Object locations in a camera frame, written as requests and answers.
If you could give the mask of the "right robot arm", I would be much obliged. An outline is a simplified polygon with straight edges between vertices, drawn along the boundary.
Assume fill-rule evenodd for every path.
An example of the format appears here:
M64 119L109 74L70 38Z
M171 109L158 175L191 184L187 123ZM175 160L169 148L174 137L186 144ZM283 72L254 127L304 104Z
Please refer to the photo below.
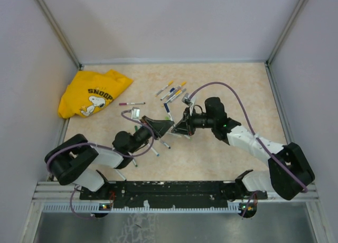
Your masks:
M255 191L275 191L283 199L291 200L314 182L315 174L296 143L283 145L252 133L227 116L218 97L206 99L205 111L201 113L196 112L194 99L184 97L182 101L187 107L173 133L192 136L198 128L209 128L216 139L246 151L268 167L266 171L248 170L239 176L236 185L239 197L249 198Z

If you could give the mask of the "dark blue capped pen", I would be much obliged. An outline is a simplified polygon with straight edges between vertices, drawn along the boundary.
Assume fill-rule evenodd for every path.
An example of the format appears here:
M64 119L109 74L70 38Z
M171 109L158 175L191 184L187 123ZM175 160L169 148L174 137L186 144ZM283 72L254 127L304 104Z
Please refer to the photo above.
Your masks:
M172 115L171 115L171 112L170 112L170 109L169 109L167 103L164 103L163 106L164 106L164 108L165 108L167 114L169 115L170 120L171 120L171 121L174 121L174 119L173 119L173 117L172 117Z

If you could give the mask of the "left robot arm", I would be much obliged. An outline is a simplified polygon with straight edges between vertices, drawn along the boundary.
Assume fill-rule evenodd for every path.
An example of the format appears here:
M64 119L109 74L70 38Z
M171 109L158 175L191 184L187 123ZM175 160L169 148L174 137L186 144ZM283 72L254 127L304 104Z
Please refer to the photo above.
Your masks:
M90 143L84 135L76 134L46 155L44 161L47 170L60 185L77 184L89 189L99 199L106 198L110 186L100 173L91 170L89 166L97 164L123 169L134 157L144 155L136 154L136 151L150 146L174 126L171 120L153 120L146 116L141 118L140 123L141 127L134 134L118 132L112 147Z

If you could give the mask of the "magenta capped pen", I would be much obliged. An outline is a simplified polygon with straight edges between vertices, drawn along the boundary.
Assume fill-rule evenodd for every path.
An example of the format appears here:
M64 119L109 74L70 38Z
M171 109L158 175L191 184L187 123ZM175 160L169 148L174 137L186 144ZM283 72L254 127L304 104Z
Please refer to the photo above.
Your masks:
M129 105L144 105L146 102L121 102L119 106L129 106Z

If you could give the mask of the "light green capped pen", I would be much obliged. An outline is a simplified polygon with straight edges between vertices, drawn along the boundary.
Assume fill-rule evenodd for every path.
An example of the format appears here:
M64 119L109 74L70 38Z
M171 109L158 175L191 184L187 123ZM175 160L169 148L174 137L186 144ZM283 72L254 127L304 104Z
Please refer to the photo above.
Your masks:
M171 136L175 136L175 137L185 137L187 139L191 139L189 136L187 135L182 135L182 134L175 134L175 133L170 133L170 132L167 132L166 135L171 135Z

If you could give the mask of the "black capped pen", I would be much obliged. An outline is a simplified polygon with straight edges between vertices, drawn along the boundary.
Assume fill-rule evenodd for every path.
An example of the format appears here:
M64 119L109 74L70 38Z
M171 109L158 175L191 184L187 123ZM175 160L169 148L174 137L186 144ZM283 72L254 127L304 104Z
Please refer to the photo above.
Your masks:
M116 173L122 178L123 181L126 181L127 179L125 178L125 176L119 171L116 170Z

